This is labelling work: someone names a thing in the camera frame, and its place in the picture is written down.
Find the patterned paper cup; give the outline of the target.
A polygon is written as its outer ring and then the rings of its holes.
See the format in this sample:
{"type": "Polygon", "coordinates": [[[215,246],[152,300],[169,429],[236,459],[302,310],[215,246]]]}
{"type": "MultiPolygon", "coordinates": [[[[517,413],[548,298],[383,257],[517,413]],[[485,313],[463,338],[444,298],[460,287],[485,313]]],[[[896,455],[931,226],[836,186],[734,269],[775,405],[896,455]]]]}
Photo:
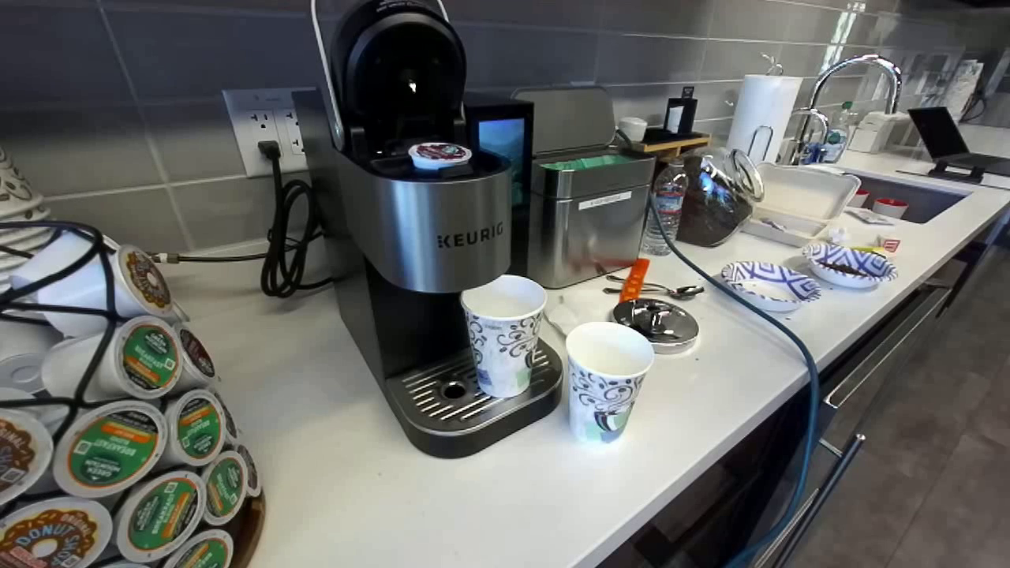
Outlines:
{"type": "Polygon", "coordinates": [[[584,323],[564,338],[569,429],[577,442],[615,442],[633,409],[636,391],[652,368],[652,344],[615,323],[584,323]]]}
{"type": "Polygon", "coordinates": [[[499,273],[460,294],[477,386],[494,398],[530,387],[528,352],[538,340],[546,290],[524,273],[499,273]]]}

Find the patterned paper cup front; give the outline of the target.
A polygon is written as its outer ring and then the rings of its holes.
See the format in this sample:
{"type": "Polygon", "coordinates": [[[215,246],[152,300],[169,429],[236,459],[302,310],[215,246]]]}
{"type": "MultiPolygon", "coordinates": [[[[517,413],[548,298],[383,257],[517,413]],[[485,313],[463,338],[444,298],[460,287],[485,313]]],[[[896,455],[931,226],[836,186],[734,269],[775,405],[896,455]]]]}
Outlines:
{"type": "Polygon", "coordinates": [[[652,344],[615,323],[584,323],[564,338],[569,429],[577,442],[615,442],[633,409],[636,391],[652,368],[652,344]]]}

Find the white paper napkin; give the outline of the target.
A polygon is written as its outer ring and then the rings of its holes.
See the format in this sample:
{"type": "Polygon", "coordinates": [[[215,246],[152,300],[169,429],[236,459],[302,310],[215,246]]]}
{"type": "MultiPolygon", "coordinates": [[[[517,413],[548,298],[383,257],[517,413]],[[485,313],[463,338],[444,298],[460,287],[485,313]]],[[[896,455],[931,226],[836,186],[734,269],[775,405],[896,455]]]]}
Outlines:
{"type": "Polygon", "coordinates": [[[600,287],[575,287],[575,290],[552,290],[546,320],[559,338],[569,338],[584,323],[610,323],[615,310],[615,298],[600,287]]]}

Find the metal tin box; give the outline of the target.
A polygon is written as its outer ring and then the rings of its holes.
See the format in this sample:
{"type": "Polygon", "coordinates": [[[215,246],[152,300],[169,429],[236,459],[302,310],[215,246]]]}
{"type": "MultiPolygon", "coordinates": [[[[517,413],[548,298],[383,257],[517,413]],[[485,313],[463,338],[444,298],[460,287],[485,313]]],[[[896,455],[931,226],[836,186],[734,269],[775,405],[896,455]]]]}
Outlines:
{"type": "Polygon", "coordinates": [[[571,287],[641,252],[652,160],[615,151],[534,165],[528,273],[571,287]]]}

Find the Keurig coffee machine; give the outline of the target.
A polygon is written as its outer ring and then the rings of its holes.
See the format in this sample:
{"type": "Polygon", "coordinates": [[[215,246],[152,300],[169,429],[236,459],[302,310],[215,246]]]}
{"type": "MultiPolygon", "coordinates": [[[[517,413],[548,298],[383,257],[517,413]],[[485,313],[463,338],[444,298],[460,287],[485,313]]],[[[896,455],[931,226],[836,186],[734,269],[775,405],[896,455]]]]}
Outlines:
{"type": "Polygon", "coordinates": [[[361,0],[318,41],[328,80],[321,141],[308,151],[325,233],[345,269],[338,310],[405,434],[463,459],[552,413],[563,361],[538,338],[530,387],[485,394],[460,294],[507,273],[507,160],[466,141],[466,56],[432,6],[361,0]],[[473,158],[417,169],[412,141],[460,141],[473,158]]]}

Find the K-cup pod in machine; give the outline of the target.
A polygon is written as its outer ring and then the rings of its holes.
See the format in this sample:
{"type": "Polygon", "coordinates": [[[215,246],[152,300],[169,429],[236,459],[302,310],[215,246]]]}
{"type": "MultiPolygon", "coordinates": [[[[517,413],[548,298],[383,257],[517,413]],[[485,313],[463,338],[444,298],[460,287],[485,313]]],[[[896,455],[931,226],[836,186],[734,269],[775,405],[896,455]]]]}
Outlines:
{"type": "Polygon", "coordinates": [[[460,141],[412,141],[407,158],[417,169],[449,169],[466,165],[473,151],[460,141]]]}

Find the wooden rack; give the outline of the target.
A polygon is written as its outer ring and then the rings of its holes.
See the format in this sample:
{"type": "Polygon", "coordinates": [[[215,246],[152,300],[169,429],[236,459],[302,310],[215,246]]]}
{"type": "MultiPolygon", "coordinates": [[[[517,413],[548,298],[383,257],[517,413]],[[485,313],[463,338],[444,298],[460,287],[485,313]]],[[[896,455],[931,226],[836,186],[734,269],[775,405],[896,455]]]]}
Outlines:
{"type": "Polygon", "coordinates": [[[666,101],[666,114],[659,125],[650,125],[633,151],[641,154],[669,154],[701,147],[704,137],[694,128],[696,99],[694,88],[685,85],[675,99],[666,101]]]}

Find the near patterned paper bowl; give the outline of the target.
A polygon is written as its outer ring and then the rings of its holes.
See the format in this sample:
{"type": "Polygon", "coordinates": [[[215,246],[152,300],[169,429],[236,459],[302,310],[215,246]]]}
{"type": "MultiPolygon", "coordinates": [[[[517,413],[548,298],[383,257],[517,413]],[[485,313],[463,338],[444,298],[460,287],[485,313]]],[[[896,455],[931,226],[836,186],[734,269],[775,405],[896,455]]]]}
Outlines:
{"type": "Polygon", "coordinates": [[[720,280],[765,313],[796,313],[819,298],[812,279],[775,262],[730,262],[720,280]]]}

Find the patterned paper bowl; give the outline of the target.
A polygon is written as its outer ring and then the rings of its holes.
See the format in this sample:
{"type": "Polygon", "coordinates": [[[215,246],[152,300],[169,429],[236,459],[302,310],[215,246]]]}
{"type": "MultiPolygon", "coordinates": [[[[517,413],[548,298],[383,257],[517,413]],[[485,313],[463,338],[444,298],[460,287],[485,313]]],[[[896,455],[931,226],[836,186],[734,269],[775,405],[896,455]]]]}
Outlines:
{"type": "Polygon", "coordinates": [[[819,280],[841,290],[873,290],[893,273],[893,262],[887,257],[838,244],[812,244],[805,258],[819,280]]]}
{"type": "Polygon", "coordinates": [[[765,313],[796,313],[819,298],[812,279],[775,262],[730,262],[720,280],[765,313]]]}

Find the paper towel roll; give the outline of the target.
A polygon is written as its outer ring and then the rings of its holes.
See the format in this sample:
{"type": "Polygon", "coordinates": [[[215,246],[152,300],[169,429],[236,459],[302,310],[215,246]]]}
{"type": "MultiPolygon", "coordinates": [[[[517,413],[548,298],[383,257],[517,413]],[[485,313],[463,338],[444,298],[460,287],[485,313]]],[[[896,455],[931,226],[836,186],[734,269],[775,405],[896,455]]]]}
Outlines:
{"type": "Polygon", "coordinates": [[[730,147],[775,160],[799,88],[799,75],[744,75],[730,123],[730,147]]]}

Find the far patterned paper bowl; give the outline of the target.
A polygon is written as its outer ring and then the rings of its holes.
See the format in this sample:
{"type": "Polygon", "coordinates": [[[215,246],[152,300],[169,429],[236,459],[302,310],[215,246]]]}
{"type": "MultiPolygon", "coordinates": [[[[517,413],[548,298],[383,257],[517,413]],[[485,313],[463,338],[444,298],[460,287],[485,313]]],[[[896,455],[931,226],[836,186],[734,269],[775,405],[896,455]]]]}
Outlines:
{"type": "Polygon", "coordinates": [[[887,257],[838,244],[812,244],[805,258],[819,280],[841,290],[873,290],[893,273],[893,262],[887,257]]]}

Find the K-cup pod carousel rack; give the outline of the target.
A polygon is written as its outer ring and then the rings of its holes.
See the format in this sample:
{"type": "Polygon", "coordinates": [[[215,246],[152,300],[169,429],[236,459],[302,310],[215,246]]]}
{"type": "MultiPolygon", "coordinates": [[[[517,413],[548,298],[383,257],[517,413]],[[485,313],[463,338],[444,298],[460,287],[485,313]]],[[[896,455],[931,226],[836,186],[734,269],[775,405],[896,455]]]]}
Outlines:
{"type": "Polygon", "coordinates": [[[247,568],[265,490],[156,262],[0,158],[0,568],[247,568]]]}

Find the black laptop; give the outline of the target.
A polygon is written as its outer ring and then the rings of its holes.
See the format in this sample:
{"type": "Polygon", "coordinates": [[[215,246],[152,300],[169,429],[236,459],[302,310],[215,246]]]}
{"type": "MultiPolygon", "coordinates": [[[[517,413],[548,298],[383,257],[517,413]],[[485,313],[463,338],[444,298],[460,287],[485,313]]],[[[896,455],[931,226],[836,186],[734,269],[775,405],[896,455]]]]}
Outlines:
{"type": "Polygon", "coordinates": [[[1010,177],[1010,158],[971,154],[948,108],[913,108],[913,125],[927,147],[931,177],[977,183],[983,172],[1010,177]]]}

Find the orange handled utensil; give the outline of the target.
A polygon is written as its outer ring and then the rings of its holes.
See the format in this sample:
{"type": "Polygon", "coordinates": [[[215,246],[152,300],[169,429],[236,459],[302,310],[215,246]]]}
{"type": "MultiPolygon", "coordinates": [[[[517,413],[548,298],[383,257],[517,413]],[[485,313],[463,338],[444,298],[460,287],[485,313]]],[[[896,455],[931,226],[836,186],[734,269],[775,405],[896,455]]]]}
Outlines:
{"type": "Polygon", "coordinates": [[[633,303],[644,290],[650,258],[633,258],[629,279],[621,280],[618,303],[633,303]]]}

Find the white wall outlet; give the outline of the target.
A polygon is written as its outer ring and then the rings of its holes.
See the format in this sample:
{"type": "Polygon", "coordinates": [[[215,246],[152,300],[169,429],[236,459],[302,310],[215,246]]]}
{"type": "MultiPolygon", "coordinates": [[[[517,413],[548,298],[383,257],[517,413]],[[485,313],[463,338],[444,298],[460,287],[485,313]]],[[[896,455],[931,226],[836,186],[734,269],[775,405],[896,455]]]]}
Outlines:
{"type": "Polygon", "coordinates": [[[288,88],[225,88],[222,99],[249,177],[265,177],[272,169],[267,158],[260,151],[261,141],[282,147],[278,165],[283,172],[305,167],[300,116],[288,88]]]}

